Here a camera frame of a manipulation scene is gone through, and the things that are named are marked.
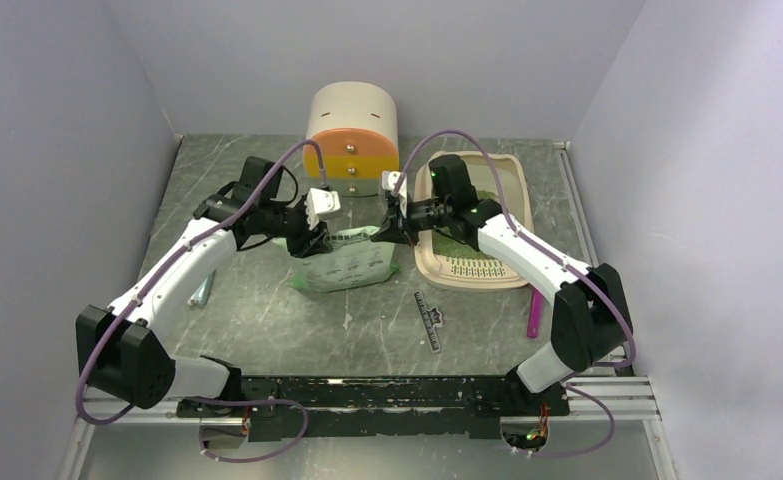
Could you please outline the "magenta plastic scoop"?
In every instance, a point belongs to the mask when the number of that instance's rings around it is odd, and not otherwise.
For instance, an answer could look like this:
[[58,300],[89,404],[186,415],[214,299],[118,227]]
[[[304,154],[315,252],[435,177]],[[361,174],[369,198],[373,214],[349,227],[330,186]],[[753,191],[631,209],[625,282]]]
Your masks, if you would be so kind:
[[543,295],[535,288],[532,288],[526,328],[526,335],[528,338],[536,339],[539,336],[544,306],[545,300]]

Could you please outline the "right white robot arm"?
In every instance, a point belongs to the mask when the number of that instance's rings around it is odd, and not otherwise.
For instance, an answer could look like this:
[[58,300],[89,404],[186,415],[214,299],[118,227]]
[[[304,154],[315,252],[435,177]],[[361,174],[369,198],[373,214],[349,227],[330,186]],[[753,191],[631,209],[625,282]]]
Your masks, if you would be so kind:
[[510,373],[509,406],[529,414],[552,384],[582,373],[615,348],[633,342],[632,326],[618,272],[590,266],[533,235],[492,198],[479,198],[466,163],[448,154],[428,165],[431,197],[412,202],[404,176],[385,171],[381,189],[387,211],[374,242],[414,246],[429,230],[450,236],[510,267],[552,308],[547,343]]

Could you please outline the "green litter bag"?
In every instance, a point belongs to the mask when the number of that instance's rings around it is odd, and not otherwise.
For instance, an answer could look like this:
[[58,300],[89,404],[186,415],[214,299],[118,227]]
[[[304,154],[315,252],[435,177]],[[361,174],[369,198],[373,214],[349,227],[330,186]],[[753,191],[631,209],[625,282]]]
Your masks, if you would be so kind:
[[306,292],[334,292],[387,281],[398,271],[393,243],[373,242],[378,226],[339,230],[329,237],[329,253],[292,258],[290,287]]

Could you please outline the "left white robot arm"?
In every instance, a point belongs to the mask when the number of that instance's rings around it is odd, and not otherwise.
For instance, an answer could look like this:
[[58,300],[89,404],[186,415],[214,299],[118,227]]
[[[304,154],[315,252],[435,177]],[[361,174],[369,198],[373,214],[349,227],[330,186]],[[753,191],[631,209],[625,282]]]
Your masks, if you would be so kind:
[[203,398],[228,416],[245,398],[238,367],[207,356],[174,357],[163,344],[179,313],[222,264],[249,250],[248,239],[285,241],[289,254],[328,253],[327,219],[341,211],[330,187],[289,201],[277,194],[286,168],[248,157],[240,177],[194,211],[180,238],[133,287],[106,307],[88,306],[75,322],[79,388],[95,388],[133,407]]

